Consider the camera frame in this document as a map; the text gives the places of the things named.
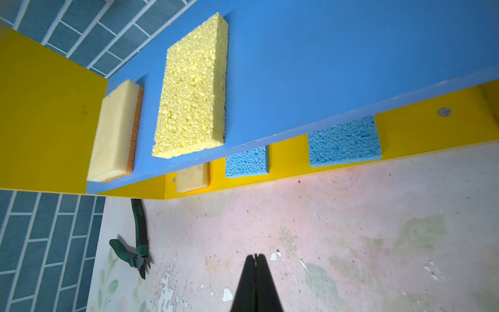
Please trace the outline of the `blue sponge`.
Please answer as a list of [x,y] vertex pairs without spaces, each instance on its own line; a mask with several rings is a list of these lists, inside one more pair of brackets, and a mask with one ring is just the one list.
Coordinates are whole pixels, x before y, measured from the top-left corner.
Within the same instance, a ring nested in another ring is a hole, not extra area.
[[345,165],[382,158],[376,121],[366,116],[307,135],[312,167]]
[[226,178],[269,174],[268,146],[226,157]]

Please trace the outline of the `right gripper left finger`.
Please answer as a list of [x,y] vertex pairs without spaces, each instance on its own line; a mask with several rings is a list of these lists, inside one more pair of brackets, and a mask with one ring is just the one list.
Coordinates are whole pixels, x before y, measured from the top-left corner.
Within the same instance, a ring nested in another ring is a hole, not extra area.
[[256,311],[256,260],[247,256],[230,312]]

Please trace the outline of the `bright yellow sponge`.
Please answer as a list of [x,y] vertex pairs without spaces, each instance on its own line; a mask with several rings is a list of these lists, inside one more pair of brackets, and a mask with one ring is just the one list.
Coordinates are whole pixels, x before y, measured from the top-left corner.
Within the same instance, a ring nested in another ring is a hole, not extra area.
[[154,157],[224,145],[228,36],[228,23],[216,13],[168,48]]

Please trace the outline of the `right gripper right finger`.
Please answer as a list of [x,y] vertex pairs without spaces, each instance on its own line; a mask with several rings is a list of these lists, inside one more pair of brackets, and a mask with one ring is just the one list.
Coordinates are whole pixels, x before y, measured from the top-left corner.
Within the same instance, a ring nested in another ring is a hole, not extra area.
[[256,258],[256,311],[283,312],[283,308],[263,254]]

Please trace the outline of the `pale yellow orange-backed sponge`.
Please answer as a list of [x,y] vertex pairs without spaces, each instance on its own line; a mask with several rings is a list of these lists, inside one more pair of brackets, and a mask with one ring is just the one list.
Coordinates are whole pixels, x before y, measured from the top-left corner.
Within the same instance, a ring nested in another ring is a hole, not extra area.
[[211,184],[210,163],[206,162],[178,171],[176,183],[178,193],[186,193],[208,187]]

